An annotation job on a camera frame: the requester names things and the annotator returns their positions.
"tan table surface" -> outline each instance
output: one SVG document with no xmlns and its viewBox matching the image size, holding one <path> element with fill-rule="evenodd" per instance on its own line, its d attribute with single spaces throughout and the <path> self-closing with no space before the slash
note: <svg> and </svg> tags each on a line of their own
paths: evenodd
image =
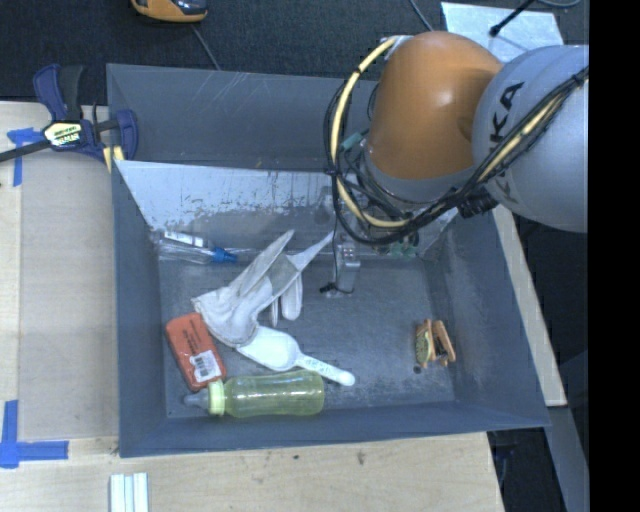
<svg viewBox="0 0 640 512">
<path fill-rule="evenodd" d="M 0 151 L 12 147 L 7 130 L 47 122 L 41 105 L 0 102 Z M 41 153 L 28 165 L 61 157 Z M 0 164 L 0 421 L 19 380 L 21 188 L 11 186 L 12 173 L 13 162 Z M 547 404 L 566 403 L 513 219 L 506 211 L 496 218 L 512 278 L 524 280 L 516 291 Z M 117 445 L 116 437 L 72 439 L 69 460 L 0 469 L 0 510 L 107 510 L 109 476 L 135 472 L 149 475 L 154 512 L 504 510 L 484 433 L 138 459 L 121 459 Z"/>
</svg>

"yellow cable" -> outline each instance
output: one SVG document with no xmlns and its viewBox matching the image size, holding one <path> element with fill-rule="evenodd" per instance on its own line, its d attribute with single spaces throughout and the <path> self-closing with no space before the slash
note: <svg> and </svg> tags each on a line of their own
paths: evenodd
<svg viewBox="0 0 640 512">
<path fill-rule="evenodd" d="M 375 50 L 373 50 L 358 66 L 358 71 L 354 71 L 349 80 L 347 81 L 342 94 L 340 95 L 340 99 L 338 100 L 338 105 L 336 107 L 336 113 L 333 118 L 333 125 L 331 127 L 331 158 L 333 160 L 334 165 L 337 163 L 337 155 L 338 155 L 338 139 L 340 135 L 340 125 L 342 122 L 342 116 L 344 115 L 344 109 L 347 104 L 347 100 L 351 95 L 351 91 L 355 86 L 356 82 L 360 79 L 360 75 L 366 71 L 366 69 L 371 65 L 373 61 L 375 61 L 380 55 L 382 55 L 387 49 L 389 49 L 396 42 L 395 37 L 391 37 L 387 39 L 384 43 L 379 45 Z M 347 193 L 344 185 L 340 178 L 336 180 L 338 185 L 338 193 L 340 194 L 340 198 L 344 201 L 345 205 L 349 210 L 353 212 L 353 214 L 358 217 L 360 220 L 366 221 L 369 224 L 372 224 L 376 227 L 381 228 L 400 228 L 405 226 L 409 220 L 380 220 L 371 215 L 360 210 L 358 205 L 351 199 L 349 194 Z"/>
</svg>

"black cable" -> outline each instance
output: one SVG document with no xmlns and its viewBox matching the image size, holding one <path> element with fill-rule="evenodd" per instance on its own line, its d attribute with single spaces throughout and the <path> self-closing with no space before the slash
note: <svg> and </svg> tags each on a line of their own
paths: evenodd
<svg viewBox="0 0 640 512">
<path fill-rule="evenodd" d="M 566 4 L 562 2 L 553 2 L 551 0 L 526 0 L 522 5 L 520 5 L 520 7 L 515 9 L 504 20 L 502 20 L 500 23 L 491 27 L 491 29 L 489 29 L 489 35 L 491 37 L 496 37 L 506 25 L 508 25 L 514 18 L 520 16 L 520 13 L 524 11 L 527 7 L 529 7 L 533 2 L 540 2 L 541 4 L 546 5 L 547 7 L 554 7 L 557 9 L 570 9 L 571 7 L 575 7 L 580 2 L 582 2 L 582 0 L 573 0 L 571 2 L 567 2 Z"/>
<path fill-rule="evenodd" d="M 409 0 L 409 3 L 411 4 L 411 7 L 413 8 L 414 12 L 418 15 L 418 18 L 420 18 L 420 21 L 422 21 L 422 24 L 427 27 L 427 30 L 430 32 L 433 32 L 433 27 L 431 26 L 431 24 L 427 21 L 427 18 L 424 17 L 424 15 L 422 14 L 422 12 L 420 11 L 420 9 L 418 8 L 418 6 L 416 5 L 416 3 L 414 2 L 414 0 Z"/>
<path fill-rule="evenodd" d="M 567 2 L 566 4 L 563 2 L 552 2 L 551 0 L 538 0 L 541 4 L 544 4 L 548 7 L 556 7 L 558 9 L 570 9 L 571 7 L 575 7 L 582 0 L 573 0 L 573 2 Z"/>
<path fill-rule="evenodd" d="M 520 13 L 524 11 L 527 7 L 529 7 L 536 0 L 526 0 L 523 4 L 521 4 L 517 9 L 513 10 L 509 16 L 503 19 L 500 23 L 497 23 L 493 27 L 489 29 L 489 35 L 491 37 L 496 37 L 500 31 L 507 26 L 512 20 L 520 16 Z"/>
<path fill-rule="evenodd" d="M 189 25 L 191 27 L 192 32 L 196 35 L 196 37 L 198 38 L 198 41 L 200 41 L 200 44 L 202 45 L 202 47 L 204 48 L 204 51 L 206 52 L 207 56 L 209 57 L 209 60 L 211 61 L 211 63 L 213 64 L 213 67 L 217 70 L 217 71 L 222 71 L 222 68 L 220 67 L 220 65 L 218 64 L 218 61 L 216 60 L 216 58 L 213 56 L 213 53 L 211 53 L 211 50 L 209 49 L 209 45 L 207 44 L 207 42 L 204 40 L 204 37 L 202 37 L 202 34 L 200 33 L 200 31 L 195 27 L 195 25 L 190 24 Z"/>
</svg>

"plastic spoon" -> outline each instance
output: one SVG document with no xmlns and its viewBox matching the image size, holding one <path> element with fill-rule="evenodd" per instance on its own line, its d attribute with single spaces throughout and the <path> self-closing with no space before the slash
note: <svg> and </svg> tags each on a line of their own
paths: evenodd
<svg viewBox="0 0 640 512">
<path fill-rule="evenodd" d="M 256 363 L 277 372 L 284 372 L 294 366 L 299 366 L 317 372 L 343 386 L 353 386 L 356 381 L 352 373 L 303 354 L 298 342 L 287 333 L 262 325 L 258 326 L 251 343 L 237 347 L 236 350 Z"/>
</svg>

